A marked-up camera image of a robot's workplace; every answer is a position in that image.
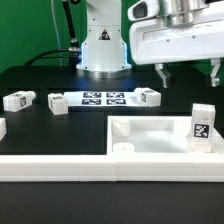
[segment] green background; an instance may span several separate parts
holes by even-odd
[[[131,22],[127,19],[127,9],[137,0],[122,1],[122,37],[129,42]],[[69,47],[69,35],[61,0],[55,0],[55,14],[63,48]],[[71,5],[77,38],[81,43],[86,37],[86,5],[82,0],[79,5]],[[57,49],[57,39],[52,19],[51,0],[1,0],[0,7],[0,72],[5,69],[23,65],[39,53]],[[128,60],[133,61],[128,52]],[[204,74],[211,72],[209,60],[171,64],[170,66],[192,66]],[[35,65],[59,65],[59,59],[41,60]],[[221,84],[224,86],[224,72],[220,72]]]

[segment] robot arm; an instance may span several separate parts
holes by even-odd
[[[151,6],[159,9],[151,13]],[[130,29],[133,60],[139,65],[155,64],[166,87],[170,74],[163,63],[211,59],[211,84],[217,86],[216,75],[224,57],[223,12],[224,1],[139,1],[128,10],[129,19],[136,21]]]

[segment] black table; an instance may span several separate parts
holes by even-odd
[[[224,89],[208,88],[206,77],[188,67],[171,68],[169,89],[152,69],[113,80],[78,77],[67,67],[13,67],[0,76],[0,95],[37,93],[32,107],[0,117],[7,136],[0,155],[105,154],[108,115],[190,116],[193,103],[216,106],[215,128],[224,136]],[[49,93],[133,91],[150,87],[162,93],[161,107],[72,107],[54,116]],[[0,223],[223,223],[223,183],[1,183]]]

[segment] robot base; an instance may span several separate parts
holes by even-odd
[[[77,74],[94,79],[116,79],[131,75],[131,67],[115,72],[89,71],[77,69]]]

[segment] white cube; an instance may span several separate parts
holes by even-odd
[[[145,103],[148,107],[161,105],[161,93],[150,88],[136,88],[137,100]]]
[[[6,135],[5,118],[0,118],[0,141]]]
[[[32,105],[32,100],[36,97],[33,91],[18,91],[3,97],[5,111],[17,112]]]
[[[189,144],[191,151],[211,152],[214,122],[214,105],[193,104]]]
[[[61,93],[49,94],[48,106],[54,115],[68,114],[68,101]]]

